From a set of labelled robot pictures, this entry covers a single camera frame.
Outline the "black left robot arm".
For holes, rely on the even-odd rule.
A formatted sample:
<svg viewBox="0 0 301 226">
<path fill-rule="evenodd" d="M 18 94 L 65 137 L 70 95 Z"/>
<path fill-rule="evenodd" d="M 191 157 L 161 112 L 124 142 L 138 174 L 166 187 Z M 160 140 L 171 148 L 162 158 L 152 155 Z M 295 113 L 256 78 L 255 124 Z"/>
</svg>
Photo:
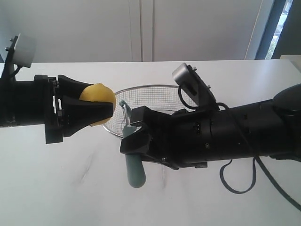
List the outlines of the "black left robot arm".
<svg viewBox="0 0 301 226">
<path fill-rule="evenodd" d="M 64 75 L 35 75 L 33 81 L 0 80 L 0 125 L 43 124 L 46 144 L 60 143 L 82 128 L 113 115 L 110 102 L 80 100 L 88 83 Z"/>
</svg>

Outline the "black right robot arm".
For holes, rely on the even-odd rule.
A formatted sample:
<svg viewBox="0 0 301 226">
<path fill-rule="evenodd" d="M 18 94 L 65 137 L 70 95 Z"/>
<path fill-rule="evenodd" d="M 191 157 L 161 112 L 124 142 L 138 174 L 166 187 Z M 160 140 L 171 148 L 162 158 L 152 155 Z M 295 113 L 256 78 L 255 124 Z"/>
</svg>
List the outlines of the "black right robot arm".
<svg viewBox="0 0 301 226">
<path fill-rule="evenodd" d="M 300 85 L 229 110 L 166 114 L 141 106 L 132 110 L 130 123 L 139 129 L 122 139 L 120 152 L 174 170 L 254 155 L 301 159 Z"/>
</svg>

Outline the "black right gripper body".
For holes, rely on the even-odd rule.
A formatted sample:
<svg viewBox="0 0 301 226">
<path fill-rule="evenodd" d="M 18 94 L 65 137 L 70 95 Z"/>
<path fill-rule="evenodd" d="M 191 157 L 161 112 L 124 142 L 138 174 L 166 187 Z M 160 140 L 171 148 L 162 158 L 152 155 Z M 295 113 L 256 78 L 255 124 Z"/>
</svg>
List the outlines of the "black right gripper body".
<svg viewBox="0 0 301 226">
<path fill-rule="evenodd" d="M 181 109 L 173 114 L 145 109 L 145 127 L 150 141 L 146 162 L 181 168 L 206 168 L 212 150 L 211 109 Z"/>
</svg>

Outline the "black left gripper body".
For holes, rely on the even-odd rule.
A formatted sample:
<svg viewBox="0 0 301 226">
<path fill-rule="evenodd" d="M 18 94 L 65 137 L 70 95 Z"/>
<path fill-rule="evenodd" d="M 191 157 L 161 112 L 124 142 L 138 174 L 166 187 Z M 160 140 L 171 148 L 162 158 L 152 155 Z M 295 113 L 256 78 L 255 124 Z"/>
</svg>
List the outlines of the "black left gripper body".
<svg viewBox="0 0 301 226">
<path fill-rule="evenodd" d="M 63 132 L 56 111 L 56 108 L 59 107 L 56 94 L 56 89 L 58 88 L 56 77 L 35 75 L 34 82 L 41 88 L 42 92 L 45 142 L 46 144 L 61 143 L 63 141 Z"/>
</svg>

